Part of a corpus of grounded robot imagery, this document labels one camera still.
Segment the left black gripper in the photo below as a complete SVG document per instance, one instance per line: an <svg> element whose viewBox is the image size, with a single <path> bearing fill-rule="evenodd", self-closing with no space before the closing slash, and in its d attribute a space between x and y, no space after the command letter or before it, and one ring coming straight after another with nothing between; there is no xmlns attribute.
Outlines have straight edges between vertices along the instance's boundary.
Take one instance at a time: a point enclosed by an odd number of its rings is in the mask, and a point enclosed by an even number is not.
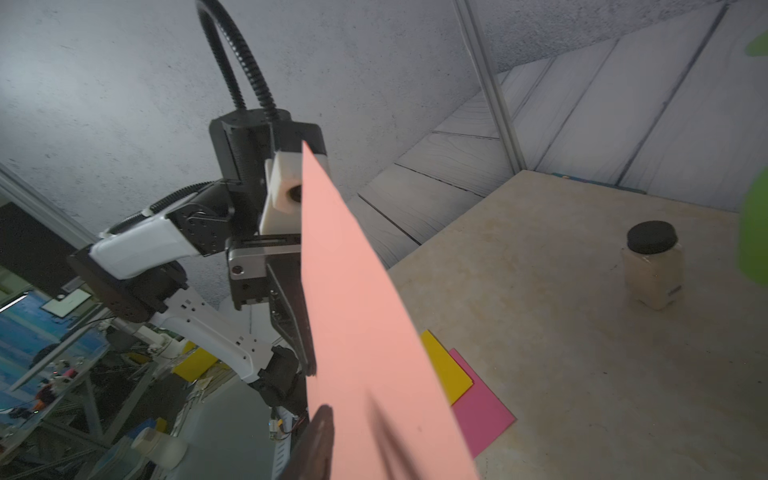
<svg viewBox="0 0 768 480"><path fill-rule="evenodd" d="M269 301L271 324L288 342L306 376L317 363L301 279L300 235L258 235L227 243L233 306Z"/></svg>

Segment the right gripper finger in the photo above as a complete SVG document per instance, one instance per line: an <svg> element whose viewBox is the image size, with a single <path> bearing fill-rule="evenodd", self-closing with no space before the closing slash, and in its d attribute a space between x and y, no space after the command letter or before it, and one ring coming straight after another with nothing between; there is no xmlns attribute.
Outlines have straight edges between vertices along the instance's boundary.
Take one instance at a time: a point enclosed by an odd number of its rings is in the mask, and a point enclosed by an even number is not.
<svg viewBox="0 0 768 480"><path fill-rule="evenodd" d="M329 480L335 440L333 409L321 405L292 451L280 480Z"/></svg>

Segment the salmon pink paper sheet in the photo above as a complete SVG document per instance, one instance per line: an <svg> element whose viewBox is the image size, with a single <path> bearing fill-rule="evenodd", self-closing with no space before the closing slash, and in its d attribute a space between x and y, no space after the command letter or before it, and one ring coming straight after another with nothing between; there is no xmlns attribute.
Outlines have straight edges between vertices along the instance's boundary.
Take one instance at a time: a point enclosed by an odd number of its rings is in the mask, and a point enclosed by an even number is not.
<svg viewBox="0 0 768 480"><path fill-rule="evenodd" d="M333 479L474 479L475 463L387 271L318 158L302 152L301 280Z"/></svg>

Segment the yellow paper sheet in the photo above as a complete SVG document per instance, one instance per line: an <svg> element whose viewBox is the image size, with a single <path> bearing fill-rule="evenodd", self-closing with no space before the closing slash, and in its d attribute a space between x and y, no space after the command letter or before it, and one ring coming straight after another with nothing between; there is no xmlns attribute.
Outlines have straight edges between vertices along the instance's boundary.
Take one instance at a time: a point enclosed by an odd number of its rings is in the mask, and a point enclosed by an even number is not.
<svg viewBox="0 0 768 480"><path fill-rule="evenodd" d="M455 404L473 386L473 380L431 331L422 332L420 339L449 404Z"/></svg>

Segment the magenta paper sheet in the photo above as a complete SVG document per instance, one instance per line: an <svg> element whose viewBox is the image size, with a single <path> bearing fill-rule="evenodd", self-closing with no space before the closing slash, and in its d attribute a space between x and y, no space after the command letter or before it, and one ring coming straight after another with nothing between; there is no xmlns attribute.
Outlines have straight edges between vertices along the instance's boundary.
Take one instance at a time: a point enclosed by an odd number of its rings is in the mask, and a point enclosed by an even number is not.
<svg viewBox="0 0 768 480"><path fill-rule="evenodd" d="M477 458L517 418L456 349L449 354L472 380L472 386L452 405L452 411L470 454Z"/></svg>

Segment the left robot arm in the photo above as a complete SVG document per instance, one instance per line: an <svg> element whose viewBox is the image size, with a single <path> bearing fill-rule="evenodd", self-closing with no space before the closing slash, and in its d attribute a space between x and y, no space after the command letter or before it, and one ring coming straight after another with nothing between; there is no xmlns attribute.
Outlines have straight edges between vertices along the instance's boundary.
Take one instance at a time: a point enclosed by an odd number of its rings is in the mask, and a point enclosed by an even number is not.
<svg viewBox="0 0 768 480"><path fill-rule="evenodd" d="M327 163L319 126L289 112L236 110L212 121L219 180L177 191L70 257L118 318L182 335L227 364L266 404L308 409L316 372L301 279L302 165ZM188 282L181 260L224 253L233 305L266 304L282 344L238 329Z"/></svg>

